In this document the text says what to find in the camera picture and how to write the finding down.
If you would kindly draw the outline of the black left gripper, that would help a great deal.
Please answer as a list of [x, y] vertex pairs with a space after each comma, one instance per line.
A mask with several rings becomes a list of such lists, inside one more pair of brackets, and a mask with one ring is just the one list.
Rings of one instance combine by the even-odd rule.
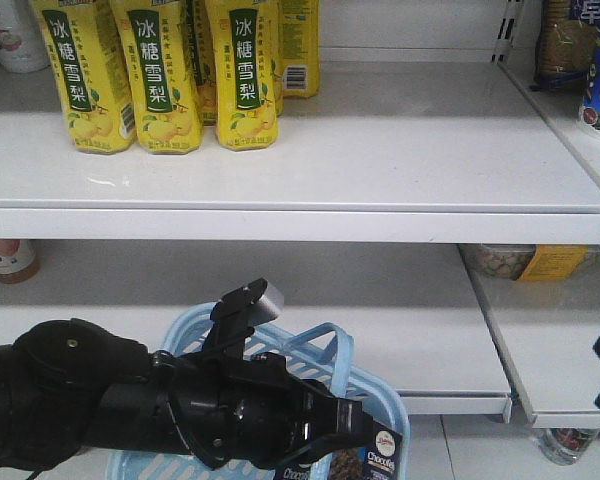
[[172, 414], [185, 448], [212, 469], [246, 460], [259, 469], [312, 464], [338, 450], [366, 445], [373, 416], [315, 380], [300, 380], [285, 359], [176, 359]]

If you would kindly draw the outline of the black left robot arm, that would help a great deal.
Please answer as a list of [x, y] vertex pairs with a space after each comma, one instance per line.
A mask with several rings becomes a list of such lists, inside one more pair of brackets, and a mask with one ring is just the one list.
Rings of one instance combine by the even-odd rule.
[[47, 471], [98, 447], [272, 470], [371, 439], [360, 402], [291, 375], [281, 355], [245, 359], [251, 333], [214, 325], [176, 356], [79, 319], [36, 325], [0, 346], [0, 468]]

